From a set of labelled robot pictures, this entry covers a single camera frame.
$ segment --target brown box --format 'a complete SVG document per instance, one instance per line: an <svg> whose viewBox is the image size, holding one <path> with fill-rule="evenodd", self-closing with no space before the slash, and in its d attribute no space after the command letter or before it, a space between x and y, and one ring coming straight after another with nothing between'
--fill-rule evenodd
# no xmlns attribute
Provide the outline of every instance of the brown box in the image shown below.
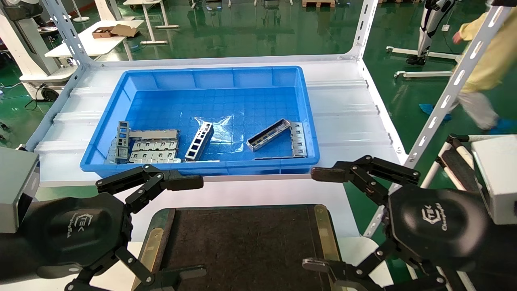
<svg viewBox="0 0 517 291"><path fill-rule="evenodd" d="M131 28L127 25L117 24L115 27L113 27L111 33L116 35L133 37L137 33L137 30L135 27Z"/></svg>
<svg viewBox="0 0 517 291"><path fill-rule="evenodd" d="M92 32L92 35L94 38L112 37L113 34L111 33L111 31L113 30L113 28L114 26L102 26L94 30L94 32Z"/></svg>

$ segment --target hand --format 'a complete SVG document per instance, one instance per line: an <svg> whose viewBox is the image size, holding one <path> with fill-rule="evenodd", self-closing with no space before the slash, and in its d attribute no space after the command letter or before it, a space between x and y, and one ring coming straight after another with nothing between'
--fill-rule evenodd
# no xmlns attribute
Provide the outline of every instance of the hand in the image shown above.
<svg viewBox="0 0 517 291"><path fill-rule="evenodd" d="M454 34L454 36L452 37L452 41L454 42L455 45L457 45L463 41L463 38L461 38L459 31Z"/></svg>

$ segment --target white table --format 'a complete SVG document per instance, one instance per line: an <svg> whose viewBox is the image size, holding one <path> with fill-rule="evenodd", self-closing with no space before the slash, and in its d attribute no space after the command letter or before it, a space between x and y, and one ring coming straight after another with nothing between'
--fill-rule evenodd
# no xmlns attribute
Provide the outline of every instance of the white table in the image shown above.
<svg viewBox="0 0 517 291"><path fill-rule="evenodd" d="M127 43L127 36L112 36L109 38L94 38L92 32L102 26L116 26L117 24L127 25L130 27L139 27L144 21L143 20L121 20L121 21L111 21L111 20L103 20L95 23L94 25L88 27L83 32L79 33L79 39L83 44L83 49L85 50L88 56L101 56L112 51L119 43L124 43L124 48L126 49L126 53L128 55L128 59L130 61L133 60L133 56L131 55L131 49ZM62 43L55 49L49 51L45 54L46 57L61 57L61 56L72 56L70 49L66 45L66 43Z"/></svg>
<svg viewBox="0 0 517 291"><path fill-rule="evenodd" d="M146 0L126 0L123 4L124 5L142 5L142 8L144 10L144 17L145 22L147 24L147 29L149 30L149 36L151 37L151 41L142 41L140 42L143 45L162 45L167 43L166 40L156 40L155 35L153 34L153 28L151 26L151 22L149 21L149 14L147 13L146 5L154 5L154 4L160 4L160 8L162 10L163 15L163 23L164 25L157 25L155 26L156 29L160 28L179 28L179 25L169 25L169 20L167 19L167 13L165 13L165 5L163 4L163 0L153 0L153 1L146 1Z"/></svg>

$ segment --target green floor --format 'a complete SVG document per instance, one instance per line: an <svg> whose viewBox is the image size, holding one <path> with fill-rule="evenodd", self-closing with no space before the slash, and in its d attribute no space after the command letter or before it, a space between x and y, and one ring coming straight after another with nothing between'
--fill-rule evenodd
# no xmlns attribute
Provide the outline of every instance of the green floor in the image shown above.
<svg viewBox="0 0 517 291"><path fill-rule="evenodd" d="M144 25L141 36L129 40L135 60L180 59L227 56L265 56L292 54L333 54L344 53L352 45L362 1L342 1L335 9L302 8L300 0L294 0L291 6L287 0L281 0L279 8L271 9L259 1L255 8L253 1L235 0L231 9L224 0L221 11L207 11L206 5L198 3L192 10L187 0L166 0L168 18L171 24L179 24L180 29L155 30L157 40L168 40L162 46L140 46L140 41L149 39ZM124 16L135 16L143 19L141 6L135 11L123 6L119 7ZM394 79L397 70L450 70L454 64L430 59L425 67L406 66L403 55L386 53L386 46L414 49L418 41L418 26L421 19L423 3L413 4L384 3L378 6L371 29L364 60L372 74L373 80L381 94L393 123L409 151L422 129L427 116L420 112L419 103L436 103L447 84L447 78L405 80ZM450 19L450 30L445 34L438 32L433 39L433 51L450 52L446 40L454 52L461 52L464 45L452 44L452 35L461 23L477 18L485 11L484 1L458 2ZM87 11L91 20L75 24L76 29L83 30L99 20L94 9ZM152 25L161 24L159 7L149 11ZM126 60L124 48L120 45L109 59ZM0 69L0 82L17 83L20 71L15 64L4 65ZM507 75L504 83L488 92L498 113L506 118L515 117L513 86L517 79L515 68ZM23 109L29 101L23 87L6 90L5 99L0 101L0 120L10 126L4 133L6 147L15 147L25 142L36 129L47 104L34 111ZM474 123L461 109L457 109L450 122L443 124L431 141L427 151L420 160L417 169L426 172L436 157L449 133L479 134ZM442 173L437 175L432 187L451 186ZM369 223L376 206L353 186L345 186L351 201L356 222L360 232ZM39 197L48 199L59 196L86 197L95 194L93 187L67 187L41 189ZM375 236L380 242L381 235Z"/></svg>

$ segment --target blue bin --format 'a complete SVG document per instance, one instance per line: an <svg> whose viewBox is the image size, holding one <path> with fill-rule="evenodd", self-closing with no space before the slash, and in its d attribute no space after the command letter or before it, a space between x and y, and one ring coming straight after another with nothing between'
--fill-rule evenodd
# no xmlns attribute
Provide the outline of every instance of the blue bin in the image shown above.
<svg viewBox="0 0 517 291"><path fill-rule="evenodd" d="M279 119L303 123L307 157L291 156L289 130L252 152L246 141ZM201 161L155 164L182 174L245 175L307 173L320 159L303 71L296 66L130 70L118 81L81 160L85 172L105 178L140 166L105 165L119 121L131 130L178 129L178 158L203 121L214 124L214 135Z"/></svg>

